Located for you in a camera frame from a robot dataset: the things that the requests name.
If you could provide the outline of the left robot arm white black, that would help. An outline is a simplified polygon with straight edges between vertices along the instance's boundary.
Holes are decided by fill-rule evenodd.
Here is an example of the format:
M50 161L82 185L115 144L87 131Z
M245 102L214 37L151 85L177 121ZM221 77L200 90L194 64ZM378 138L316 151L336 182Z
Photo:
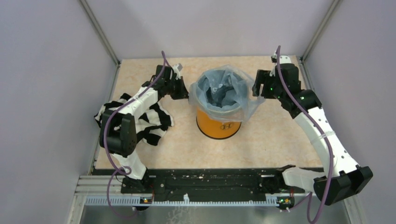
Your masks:
M123 94L118 101L104 104L95 116L100 126L100 146L109 158L118 161L120 173L133 179L132 187L139 193L149 189L150 181L144 177L147 168L135 148L140 141L158 145L174 126L173 117L159 101L166 95L173 100L188 98L182 68L180 63L172 67L158 65L156 73L134 96Z

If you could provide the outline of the translucent blue plastic trash bag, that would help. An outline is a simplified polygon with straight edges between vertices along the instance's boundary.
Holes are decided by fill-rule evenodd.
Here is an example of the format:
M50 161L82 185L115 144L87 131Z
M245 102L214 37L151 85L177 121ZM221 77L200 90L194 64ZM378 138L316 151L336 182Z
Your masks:
M265 102L254 97L254 79L244 71L224 65L202 73L190 85L188 102L211 119L225 122L246 122Z

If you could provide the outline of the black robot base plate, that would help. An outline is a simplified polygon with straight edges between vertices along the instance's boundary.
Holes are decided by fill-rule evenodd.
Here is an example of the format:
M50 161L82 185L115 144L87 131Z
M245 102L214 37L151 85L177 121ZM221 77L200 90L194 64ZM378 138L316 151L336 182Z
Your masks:
M125 177L122 194L149 194L155 202L261 202L275 194L304 193L281 183L276 168L148 169L142 180Z

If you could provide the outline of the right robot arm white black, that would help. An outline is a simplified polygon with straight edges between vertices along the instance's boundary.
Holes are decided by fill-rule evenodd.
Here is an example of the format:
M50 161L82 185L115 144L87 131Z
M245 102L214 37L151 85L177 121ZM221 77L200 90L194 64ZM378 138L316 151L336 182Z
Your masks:
M272 71L258 70L253 96L277 99L281 107L302 128L315 149L323 172L287 165L277 170L274 187L287 192L291 187L313 192L325 205L332 205L362 191L373 177L370 167L362 167L344 148L328 123L322 104L313 90L304 90L299 70L291 63Z

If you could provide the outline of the orange gold-rimmed trash bin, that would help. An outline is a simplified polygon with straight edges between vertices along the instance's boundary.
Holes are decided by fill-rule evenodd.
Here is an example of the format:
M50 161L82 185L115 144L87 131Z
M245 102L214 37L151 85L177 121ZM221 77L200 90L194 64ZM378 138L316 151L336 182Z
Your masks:
M211 119L200 109L197 109L196 122L199 130L207 137L217 140L223 140L235 135L242 122L221 122Z

